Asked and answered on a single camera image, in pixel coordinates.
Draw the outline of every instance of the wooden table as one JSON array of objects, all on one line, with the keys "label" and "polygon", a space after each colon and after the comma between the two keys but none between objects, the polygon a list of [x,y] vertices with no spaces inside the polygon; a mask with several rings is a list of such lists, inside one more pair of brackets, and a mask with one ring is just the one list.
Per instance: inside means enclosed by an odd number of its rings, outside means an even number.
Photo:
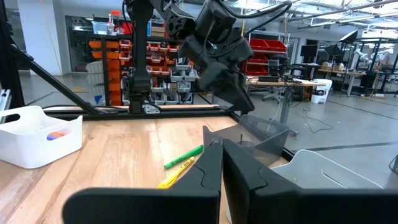
[{"label": "wooden table", "polygon": [[[315,83],[315,82],[311,82],[308,80],[301,80],[298,78],[294,79],[295,81],[300,82],[301,84],[298,83],[292,83],[292,82],[259,82],[258,81],[258,77],[248,77],[246,79],[246,85],[247,86],[256,86],[256,87],[262,87],[262,86],[273,86],[273,87],[283,87],[283,86],[297,86],[297,85],[303,85],[303,86],[325,86],[325,84],[322,83]],[[285,90],[285,96],[287,96],[290,93],[290,88],[286,88]],[[286,100],[282,100],[283,104],[282,104],[282,111],[280,112],[280,119],[279,122],[282,124],[287,124],[287,119],[289,117],[289,106],[287,105]],[[290,130],[294,136],[300,134],[298,131],[291,129]]]},{"label": "wooden table", "polygon": [[[318,72],[332,73],[332,71],[329,69],[318,69]],[[366,73],[358,73],[358,72],[347,72],[346,73],[344,71],[336,71],[336,70],[333,70],[333,73],[341,74],[341,75],[349,75],[349,86],[348,86],[348,90],[347,90],[348,96],[351,95],[351,90],[353,89],[355,77],[361,77],[361,76],[366,75]]]},{"label": "wooden table", "polygon": [[[230,117],[84,121],[77,152],[32,170],[0,161],[0,223],[62,223],[63,203],[88,187],[155,188],[178,168],[164,164],[203,144],[203,125],[235,124]],[[227,224],[221,190],[220,223]]]}]

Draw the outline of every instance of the clear plastic container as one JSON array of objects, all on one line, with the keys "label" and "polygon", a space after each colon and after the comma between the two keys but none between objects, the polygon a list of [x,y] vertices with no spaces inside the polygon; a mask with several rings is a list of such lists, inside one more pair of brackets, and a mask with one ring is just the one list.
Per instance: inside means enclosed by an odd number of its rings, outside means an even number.
[{"label": "clear plastic container", "polygon": [[230,139],[266,166],[280,159],[289,133],[289,127],[285,124],[250,114],[243,115],[239,124],[226,129],[215,132],[206,126],[203,129],[205,145],[215,139]]},{"label": "clear plastic container", "polygon": [[107,22],[92,22],[93,23],[93,30],[94,34],[101,34],[106,35],[108,30],[108,23]]}]

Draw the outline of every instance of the ceiling light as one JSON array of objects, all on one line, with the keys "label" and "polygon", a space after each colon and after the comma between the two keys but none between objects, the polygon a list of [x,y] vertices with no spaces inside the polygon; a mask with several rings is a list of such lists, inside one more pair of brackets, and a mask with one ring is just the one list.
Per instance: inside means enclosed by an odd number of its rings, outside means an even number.
[{"label": "ceiling light", "polygon": [[362,21],[362,20],[367,20],[367,19],[374,19],[374,16],[358,17],[358,18],[347,19],[347,20],[338,21],[338,22],[339,23],[345,23],[345,22]]},{"label": "ceiling light", "polygon": [[318,24],[312,24],[311,27],[317,27],[317,26],[324,26],[324,25],[330,25],[330,24],[335,24],[336,22],[322,22]]},{"label": "ceiling light", "polygon": [[396,15],[398,15],[398,12],[381,14],[381,15],[379,15],[379,17],[396,16]]}]

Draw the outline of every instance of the gray floor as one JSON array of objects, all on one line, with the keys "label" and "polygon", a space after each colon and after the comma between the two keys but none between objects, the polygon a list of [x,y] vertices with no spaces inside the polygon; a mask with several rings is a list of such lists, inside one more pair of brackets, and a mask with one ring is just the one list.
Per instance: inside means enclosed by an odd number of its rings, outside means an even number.
[{"label": "gray floor", "polygon": [[[94,103],[87,92],[89,84],[84,74],[69,74],[57,77],[70,89],[79,91],[78,96]],[[72,105],[73,103],[37,75],[21,75],[25,103],[39,106]],[[256,109],[251,114],[261,118],[272,118],[279,105],[272,99],[262,101],[262,93],[251,93]],[[195,97],[196,104],[205,104]],[[223,105],[221,100],[215,103]],[[311,128],[327,128],[324,124],[303,118],[303,107],[310,108],[308,116],[333,126],[332,130],[313,134]],[[281,107],[276,115],[279,120]],[[388,99],[362,99],[358,96],[340,97],[330,95],[326,104],[301,103],[290,109],[287,125],[300,132],[289,135],[287,149],[297,151],[309,149],[340,163],[343,166],[375,181],[383,187],[398,188],[398,175],[389,170],[389,163],[398,154],[398,98],[388,95]]]}]

